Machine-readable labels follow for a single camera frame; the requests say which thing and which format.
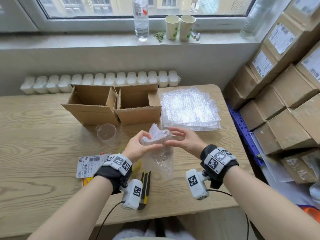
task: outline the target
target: floor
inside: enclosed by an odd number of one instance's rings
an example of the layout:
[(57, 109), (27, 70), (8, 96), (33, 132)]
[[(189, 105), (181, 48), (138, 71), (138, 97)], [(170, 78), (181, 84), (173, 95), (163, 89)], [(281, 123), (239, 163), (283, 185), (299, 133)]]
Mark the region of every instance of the floor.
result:
[[(246, 239), (246, 216), (240, 207), (204, 211), (178, 217), (183, 226), (197, 240), (234, 240)], [(99, 240), (112, 240), (121, 229), (122, 224), (104, 226)], [(95, 240), (98, 227), (95, 227), (89, 240)], [(0, 240), (26, 240), (28, 236), (1, 238)], [(257, 240), (251, 225), (249, 225), (249, 239)]]

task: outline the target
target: person's left hand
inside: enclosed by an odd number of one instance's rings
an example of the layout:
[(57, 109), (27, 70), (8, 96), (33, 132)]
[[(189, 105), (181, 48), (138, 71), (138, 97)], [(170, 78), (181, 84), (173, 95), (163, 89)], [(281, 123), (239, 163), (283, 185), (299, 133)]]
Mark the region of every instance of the person's left hand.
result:
[(151, 135), (148, 132), (142, 130), (130, 139), (127, 147), (122, 153), (122, 155), (129, 158), (132, 163), (138, 161), (148, 151), (162, 148), (162, 144), (141, 145), (140, 139), (143, 136), (152, 139)]

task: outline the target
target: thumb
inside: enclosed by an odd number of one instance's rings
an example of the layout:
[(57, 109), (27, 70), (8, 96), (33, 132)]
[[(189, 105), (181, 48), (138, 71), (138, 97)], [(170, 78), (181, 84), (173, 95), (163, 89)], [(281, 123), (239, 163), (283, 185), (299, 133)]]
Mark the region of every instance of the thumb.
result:
[(144, 145), (143, 148), (145, 152), (149, 152), (151, 150), (162, 148), (162, 144)]
[(166, 146), (170, 146), (170, 147), (180, 147), (180, 148), (182, 148), (182, 143), (183, 143), (182, 140), (167, 140), (165, 142), (165, 145)]

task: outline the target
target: object wrapped in bubble wrap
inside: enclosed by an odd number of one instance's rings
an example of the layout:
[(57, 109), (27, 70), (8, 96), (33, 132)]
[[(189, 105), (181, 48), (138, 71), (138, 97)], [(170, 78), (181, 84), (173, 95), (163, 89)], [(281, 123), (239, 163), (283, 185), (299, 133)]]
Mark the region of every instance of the object wrapped in bubble wrap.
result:
[(194, 131), (214, 131), (221, 128), (214, 99), (195, 87), (163, 92), (160, 102), (162, 129), (177, 126)]
[(171, 140), (171, 132), (167, 129), (160, 130), (156, 124), (153, 124), (149, 130), (152, 139), (144, 136), (140, 140), (143, 146), (162, 144), (159, 150), (152, 150), (142, 157), (142, 164), (146, 172), (157, 171), (165, 175), (167, 178), (173, 178), (174, 170), (174, 149), (166, 146), (165, 142)]

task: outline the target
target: forearm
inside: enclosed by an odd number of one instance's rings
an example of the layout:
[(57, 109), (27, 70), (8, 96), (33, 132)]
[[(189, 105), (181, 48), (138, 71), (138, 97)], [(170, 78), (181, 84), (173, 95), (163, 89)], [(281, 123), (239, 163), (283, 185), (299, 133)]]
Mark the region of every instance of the forearm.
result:
[(94, 177), (28, 239), (87, 240), (112, 190), (112, 184), (108, 179)]
[(230, 168), (223, 183), (266, 240), (319, 238), (318, 222), (240, 167)]

